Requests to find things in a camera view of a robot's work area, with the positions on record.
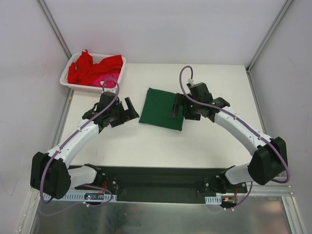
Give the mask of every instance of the white basket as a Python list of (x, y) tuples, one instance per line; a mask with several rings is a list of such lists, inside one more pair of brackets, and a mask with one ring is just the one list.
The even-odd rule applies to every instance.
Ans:
[[(68, 61), (59, 82), (62, 85), (66, 85), (68, 87), (70, 87), (73, 90), (79, 90), (79, 91), (86, 91), (86, 92), (91, 92), (91, 93), (101, 93), (102, 92), (102, 88), (101, 87), (93, 87), (93, 86), (86, 86), (86, 85), (79, 85), (79, 84), (69, 84), (67, 81), (68, 78), (68, 69), (70, 67), (70, 65), (72, 65), (73, 62), (76, 62), (77, 59), (79, 58), (79, 56), (81, 55), (81, 53), (75, 53), (72, 55), (72, 57), (70, 58), (70, 60)], [(99, 63), (101, 62), (104, 58), (110, 57), (112, 55), (100, 55), (100, 54), (89, 54), (92, 56), (93, 58), (93, 64)], [(122, 78), (122, 74), (123, 71), (125, 70), (125, 65), (126, 65), (126, 59), (124, 57), (122, 57), (122, 61), (123, 61), (123, 65), (119, 74), (119, 78), (118, 78), (118, 84), (120, 84), (121, 82), (121, 78)], [(105, 88), (105, 91), (116, 91), (116, 88)]]

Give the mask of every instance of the white backdrop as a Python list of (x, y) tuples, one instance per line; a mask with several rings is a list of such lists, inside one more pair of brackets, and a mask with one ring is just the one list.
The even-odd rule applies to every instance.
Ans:
[(0, 1), (0, 233), (16, 233), (32, 157), (46, 152), (68, 89), (67, 59), (36, 1)]
[(290, 184), (312, 233), (311, 0), (295, 1), (252, 70), (268, 133), (287, 143)]
[(46, 0), (72, 53), (247, 66), (285, 0)]

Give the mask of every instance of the folded green fabric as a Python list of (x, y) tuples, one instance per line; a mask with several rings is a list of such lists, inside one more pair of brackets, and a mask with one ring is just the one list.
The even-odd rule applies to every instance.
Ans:
[(174, 93), (149, 88), (139, 123), (182, 131), (182, 108), (179, 117), (169, 117), (175, 96)]

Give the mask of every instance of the red cloth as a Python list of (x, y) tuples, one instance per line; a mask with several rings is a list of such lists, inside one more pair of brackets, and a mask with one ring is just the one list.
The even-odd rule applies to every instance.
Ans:
[(93, 86), (93, 82), (104, 74), (120, 73), (122, 65), (121, 55), (104, 58), (100, 63), (93, 64), (93, 58), (86, 50), (70, 65), (67, 81), (70, 84)]

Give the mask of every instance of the white table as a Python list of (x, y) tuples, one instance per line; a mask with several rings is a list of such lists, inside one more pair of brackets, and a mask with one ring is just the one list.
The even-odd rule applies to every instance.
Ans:
[[(120, 100), (130, 97), (139, 115), (148, 88), (181, 93), (183, 64), (127, 64), (120, 83)], [(243, 65), (192, 65), (194, 80), (205, 82), (213, 97), (223, 97), (246, 121), (261, 129), (254, 98)], [(183, 83), (190, 77), (183, 74)], [(74, 93), (62, 140), (82, 115), (99, 101), (100, 94)], [(90, 141), (72, 165), (228, 168), (251, 160), (248, 151), (230, 133), (210, 122), (185, 120), (182, 132), (138, 123), (138, 118), (105, 128)]]

